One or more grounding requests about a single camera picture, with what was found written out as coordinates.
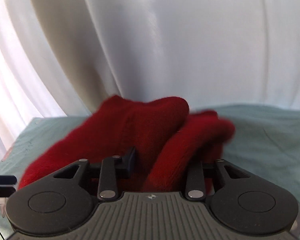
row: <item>folded red garment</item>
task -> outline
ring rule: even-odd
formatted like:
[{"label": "folded red garment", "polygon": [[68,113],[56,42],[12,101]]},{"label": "folded red garment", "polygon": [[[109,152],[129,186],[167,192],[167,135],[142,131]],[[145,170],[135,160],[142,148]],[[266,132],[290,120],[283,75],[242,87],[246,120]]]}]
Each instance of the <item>folded red garment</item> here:
[{"label": "folded red garment", "polygon": [[109,156],[122,156],[135,146],[135,170],[130,179],[119,180],[119,190],[178,190],[190,159],[196,153],[205,162],[220,158],[223,143],[233,133],[233,124],[218,118],[214,111],[189,114],[182,98],[142,103],[113,96],[31,163],[19,188],[78,159],[97,163]]}]

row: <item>red cloth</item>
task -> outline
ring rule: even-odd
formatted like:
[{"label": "red cloth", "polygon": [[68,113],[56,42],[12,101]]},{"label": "red cloth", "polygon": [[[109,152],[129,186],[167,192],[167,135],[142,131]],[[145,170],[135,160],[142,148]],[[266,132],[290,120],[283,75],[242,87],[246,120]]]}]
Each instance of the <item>red cloth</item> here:
[{"label": "red cloth", "polygon": [[162,98],[150,103],[119,96],[106,100],[81,126],[55,143],[23,174],[22,188],[78,159],[101,162],[112,155],[138,151],[130,179],[118,182],[126,191],[172,191],[180,189],[189,160],[198,152],[202,160],[220,158],[222,144],[234,126],[214,111],[189,114],[182,98]]}]

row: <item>black gripper pad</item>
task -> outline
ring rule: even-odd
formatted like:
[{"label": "black gripper pad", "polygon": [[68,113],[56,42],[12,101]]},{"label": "black gripper pad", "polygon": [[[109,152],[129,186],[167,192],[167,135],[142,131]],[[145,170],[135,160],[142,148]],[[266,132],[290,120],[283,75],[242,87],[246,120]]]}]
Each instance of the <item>black gripper pad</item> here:
[{"label": "black gripper pad", "polygon": [[245,236],[222,226],[200,202],[179,192],[124,193],[103,202],[81,227],[59,236],[14,233],[9,240],[296,240],[289,232]]}]

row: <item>logo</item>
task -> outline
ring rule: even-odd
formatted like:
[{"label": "logo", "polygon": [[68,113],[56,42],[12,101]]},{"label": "logo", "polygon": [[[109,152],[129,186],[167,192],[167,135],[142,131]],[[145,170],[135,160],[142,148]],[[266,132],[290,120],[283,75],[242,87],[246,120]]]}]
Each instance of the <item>logo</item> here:
[{"label": "logo", "polygon": [[147,196],[147,198],[148,198],[148,199],[151,199],[151,200],[153,200],[153,199],[157,198],[157,196],[156,196],[156,195],[153,195],[153,194],[151,194],[151,195]]}]

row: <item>silver pin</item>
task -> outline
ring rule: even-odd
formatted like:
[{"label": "silver pin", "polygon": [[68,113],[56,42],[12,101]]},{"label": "silver pin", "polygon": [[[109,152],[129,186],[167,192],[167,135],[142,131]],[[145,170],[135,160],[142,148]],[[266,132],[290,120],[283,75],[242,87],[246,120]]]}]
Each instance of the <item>silver pin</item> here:
[{"label": "silver pin", "polygon": [[188,196],[191,198],[201,198],[204,196],[204,193],[201,190],[190,190]]},{"label": "silver pin", "polygon": [[100,196],[102,198],[113,198],[115,196],[115,192],[113,190],[104,190],[100,192]]}]

